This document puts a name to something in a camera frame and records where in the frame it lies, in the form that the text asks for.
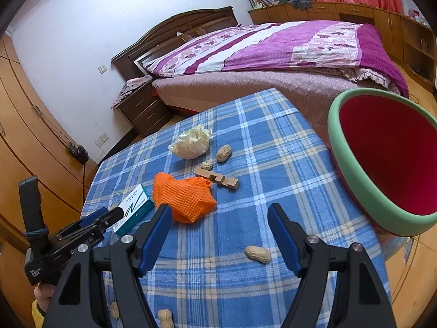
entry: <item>green and red bucket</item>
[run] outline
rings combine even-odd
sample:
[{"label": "green and red bucket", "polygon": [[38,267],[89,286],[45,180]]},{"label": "green and red bucket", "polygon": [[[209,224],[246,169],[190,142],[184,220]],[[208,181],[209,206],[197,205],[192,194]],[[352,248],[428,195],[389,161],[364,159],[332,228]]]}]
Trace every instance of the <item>green and red bucket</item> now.
[{"label": "green and red bucket", "polygon": [[368,217],[397,236],[437,223],[437,121],[386,91],[341,93],[328,116],[341,177]]}]

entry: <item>green rim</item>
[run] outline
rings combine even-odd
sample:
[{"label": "green rim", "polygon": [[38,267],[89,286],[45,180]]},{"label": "green rim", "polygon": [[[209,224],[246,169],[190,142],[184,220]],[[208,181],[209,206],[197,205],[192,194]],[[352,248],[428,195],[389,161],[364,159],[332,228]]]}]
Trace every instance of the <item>green rim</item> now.
[{"label": "green rim", "polygon": [[378,89],[358,88],[345,91],[337,96],[329,109],[328,134],[332,151],[349,189],[373,220],[389,232],[399,236],[416,236],[437,223],[437,212],[419,216],[394,204],[372,182],[352,153],[343,134],[339,111],[341,106],[355,96],[381,96],[401,102],[420,112],[437,129],[437,120],[421,106],[409,99]]}]

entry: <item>orange crumpled object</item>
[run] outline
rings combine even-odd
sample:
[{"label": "orange crumpled object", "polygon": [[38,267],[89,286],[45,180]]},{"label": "orange crumpled object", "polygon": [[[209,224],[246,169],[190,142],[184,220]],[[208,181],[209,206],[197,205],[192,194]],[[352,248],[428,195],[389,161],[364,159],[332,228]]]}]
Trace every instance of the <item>orange crumpled object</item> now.
[{"label": "orange crumpled object", "polygon": [[173,219],[182,223],[194,223],[212,210],[217,201],[211,195],[212,182],[202,177],[176,180],[169,174],[155,175],[152,197],[158,208],[162,203],[170,205]]}]

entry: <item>blue plaid tablecloth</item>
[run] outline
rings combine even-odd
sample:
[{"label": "blue plaid tablecloth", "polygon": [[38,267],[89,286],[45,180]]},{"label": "blue plaid tablecloth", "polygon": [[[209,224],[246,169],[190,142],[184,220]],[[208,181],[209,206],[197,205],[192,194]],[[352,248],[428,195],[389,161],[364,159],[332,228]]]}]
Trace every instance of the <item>blue plaid tablecloth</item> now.
[{"label": "blue plaid tablecloth", "polygon": [[[182,160],[168,151],[183,130],[199,123],[213,132],[206,154]],[[308,234],[317,234],[328,244],[362,243],[389,294],[372,226],[342,185],[329,150],[276,89],[214,107],[107,159],[93,180],[82,215],[120,203],[138,184],[151,194],[153,178],[160,171],[176,179],[193,176],[200,163],[215,161],[224,144],[231,145],[232,156],[213,170],[238,178],[240,188],[230,191],[214,184],[215,211],[194,224],[173,222],[154,269],[141,279],[156,319],[158,310],[168,308],[179,328],[279,327],[299,279],[285,267],[267,224],[267,208],[274,202]],[[109,229],[103,245],[118,239]],[[244,254],[248,245],[270,249],[272,262],[265,266],[249,260]],[[105,275],[111,304],[112,280],[109,273]],[[336,274],[330,273],[317,327],[328,323],[335,281]],[[120,327],[121,322],[113,321],[113,326]]]}]

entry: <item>metal screw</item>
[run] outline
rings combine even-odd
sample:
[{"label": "metal screw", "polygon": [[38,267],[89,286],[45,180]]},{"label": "metal screw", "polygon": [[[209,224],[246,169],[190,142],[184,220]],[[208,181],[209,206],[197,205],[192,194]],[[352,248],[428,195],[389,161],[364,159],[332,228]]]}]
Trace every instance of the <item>metal screw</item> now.
[{"label": "metal screw", "polygon": [[320,240],[320,238],[318,236],[314,235],[314,234],[310,234],[309,236],[307,236],[306,239],[311,244],[316,244]]},{"label": "metal screw", "polygon": [[77,247],[77,250],[79,253],[85,253],[88,250],[88,245],[87,244],[80,244]]},{"label": "metal screw", "polygon": [[363,251],[364,247],[360,243],[352,243],[352,249],[355,251]]},{"label": "metal screw", "polygon": [[129,244],[134,240],[134,237],[130,234],[126,234],[125,236],[122,236],[122,243]]}]

